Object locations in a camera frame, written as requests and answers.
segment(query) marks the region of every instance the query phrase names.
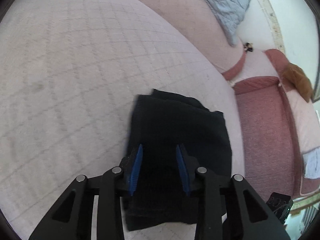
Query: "orange brown fabric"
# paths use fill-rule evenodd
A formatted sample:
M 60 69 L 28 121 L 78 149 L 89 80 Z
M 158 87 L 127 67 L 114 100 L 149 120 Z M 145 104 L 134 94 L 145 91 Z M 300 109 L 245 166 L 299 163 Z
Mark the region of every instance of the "orange brown fabric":
M 289 80 L 296 87 L 299 94 L 308 103 L 312 96 L 312 85 L 305 73 L 297 65 L 289 63 L 282 73 L 282 77 Z

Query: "triangular cutout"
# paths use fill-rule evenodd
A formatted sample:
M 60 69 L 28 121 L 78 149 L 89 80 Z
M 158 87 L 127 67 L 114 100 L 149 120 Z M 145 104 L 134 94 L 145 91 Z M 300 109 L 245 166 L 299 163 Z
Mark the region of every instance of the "triangular cutout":
M 263 208 L 259 205 L 256 199 L 251 195 L 248 190 L 243 192 L 245 204 L 247 206 L 249 220 L 251 223 L 260 222 L 266 220 L 268 215 L 263 210 Z
M 76 192 L 71 191 L 68 197 L 63 201 L 57 211 L 53 214 L 52 219 L 63 223 L 68 223 L 71 217 L 72 206 L 75 201 Z

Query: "white quilted mattress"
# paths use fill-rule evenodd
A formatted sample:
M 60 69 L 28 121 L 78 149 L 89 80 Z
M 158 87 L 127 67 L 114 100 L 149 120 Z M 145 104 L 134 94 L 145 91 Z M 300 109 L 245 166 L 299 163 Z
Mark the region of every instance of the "white quilted mattress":
M 0 24 L 0 208 L 22 239 L 78 175 L 118 165 L 136 94 L 152 88 L 224 112 L 244 174 L 233 90 L 138 0 L 16 0 Z M 163 224 L 126 239 L 193 239 Z

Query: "black fabric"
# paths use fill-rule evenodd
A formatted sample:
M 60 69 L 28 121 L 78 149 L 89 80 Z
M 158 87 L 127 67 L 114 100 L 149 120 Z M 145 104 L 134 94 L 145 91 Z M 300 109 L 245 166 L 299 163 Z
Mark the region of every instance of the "black fabric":
M 184 144 L 201 166 L 231 176 L 231 147 L 222 112 L 198 100 L 153 90 L 139 95 L 132 112 L 127 155 L 143 145 L 143 160 L 133 197 L 124 198 L 128 230 L 164 222 L 197 223 L 198 199 L 182 190 L 176 146 Z

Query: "folded white cloth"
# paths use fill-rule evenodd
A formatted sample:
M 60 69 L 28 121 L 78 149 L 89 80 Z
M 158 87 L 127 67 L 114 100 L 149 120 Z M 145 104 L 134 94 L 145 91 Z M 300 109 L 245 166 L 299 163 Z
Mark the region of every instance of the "folded white cloth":
M 320 147 L 304 154 L 304 177 L 307 179 L 320 178 Z

